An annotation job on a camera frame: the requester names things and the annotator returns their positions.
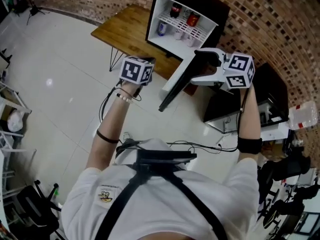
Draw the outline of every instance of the metal shelf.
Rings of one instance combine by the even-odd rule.
[[[187,19],[185,17],[180,16],[180,15],[177,18],[173,18],[173,17],[170,17],[169,12],[165,11],[158,16],[158,19],[170,24],[171,26],[174,26],[175,28],[177,28],[179,30],[182,30],[183,32],[191,35],[192,37],[199,40],[200,42],[204,42],[207,39],[209,32],[198,25],[189,26],[187,24]]]

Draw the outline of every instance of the person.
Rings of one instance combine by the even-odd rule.
[[[125,82],[120,95],[131,99],[139,86]],[[216,226],[176,186],[160,176],[152,176],[141,184],[114,222],[113,204],[128,187],[138,171],[132,166],[136,149],[127,149],[110,164],[122,132],[129,103],[115,98],[95,135],[86,169],[68,194],[62,208],[62,225],[69,240],[215,240],[215,227],[220,223],[228,239],[245,239],[257,221],[259,186],[257,154],[240,152],[238,163],[223,184],[199,173],[178,169],[175,177],[214,214]],[[240,118],[239,137],[260,140],[260,117],[253,86],[248,91]],[[147,150],[170,151],[159,140],[150,139],[138,145]],[[112,224],[109,234],[100,234]]]

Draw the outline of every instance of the red can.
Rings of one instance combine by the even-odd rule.
[[[190,26],[190,27],[194,27],[198,20],[200,18],[200,15],[195,13],[195,12],[191,12],[189,18],[187,19],[186,23]]]

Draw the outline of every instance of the wooden table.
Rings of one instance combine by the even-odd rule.
[[[166,57],[164,51],[147,43],[149,16],[149,10],[130,5],[108,19],[91,35],[124,54],[154,57],[154,71],[168,80],[181,62],[174,57]]]

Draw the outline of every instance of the plastic container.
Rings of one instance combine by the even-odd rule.
[[[289,127],[291,130],[314,126],[317,122],[318,111],[313,100],[289,109]]]

